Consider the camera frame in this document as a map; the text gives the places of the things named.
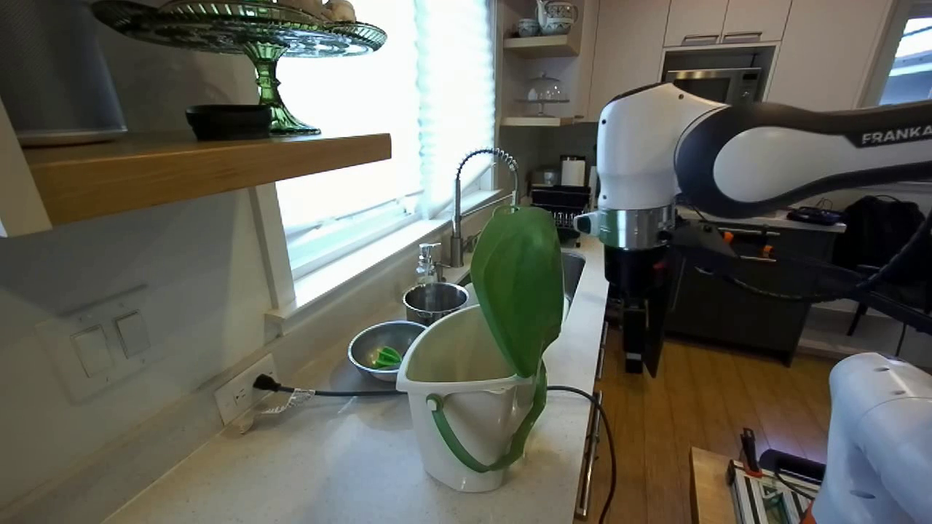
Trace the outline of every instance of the electrical outlet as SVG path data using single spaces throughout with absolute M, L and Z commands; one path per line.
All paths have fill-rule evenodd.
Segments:
M 220 419 L 235 432 L 248 431 L 257 419 L 257 374 L 275 379 L 270 354 L 251 364 L 243 373 L 230 379 L 223 387 L 214 390 L 214 406 L 220 411 Z

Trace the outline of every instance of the dark bowl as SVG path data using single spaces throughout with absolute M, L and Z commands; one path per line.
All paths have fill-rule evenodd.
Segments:
M 265 105 L 195 105 L 187 121 L 198 138 L 257 138 L 268 136 L 270 111 Z

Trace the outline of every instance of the wooden shelf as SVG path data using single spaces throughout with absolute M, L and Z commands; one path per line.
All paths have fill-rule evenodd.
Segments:
M 504 127 L 564 127 L 564 124 L 580 124 L 586 121 L 581 115 L 504 115 Z
M 575 54 L 580 34 L 529 34 L 529 37 L 504 37 L 506 51 L 527 51 L 527 54 Z
M 53 227 L 386 157 L 386 134 L 25 149 Z

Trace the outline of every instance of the sink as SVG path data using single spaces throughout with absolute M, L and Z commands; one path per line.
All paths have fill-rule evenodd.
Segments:
M 575 256 L 575 253 L 561 253 L 559 261 L 561 261 L 561 294 L 564 294 L 564 306 L 570 306 L 570 301 L 574 301 L 574 294 L 575 294 L 575 284 L 580 284 L 580 275 L 581 275 L 581 268 L 586 268 L 586 258 Z

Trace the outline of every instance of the glass cake stand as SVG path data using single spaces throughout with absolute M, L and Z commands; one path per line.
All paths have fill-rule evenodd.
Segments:
M 325 7 L 270 0 L 169 0 L 160 7 L 95 0 L 89 7 L 111 28 L 139 41 L 248 54 L 258 105 L 270 111 L 270 134 L 319 134 L 299 121 L 278 95 L 283 54 L 363 54 L 383 42 L 383 32 L 372 22 L 332 21 Z

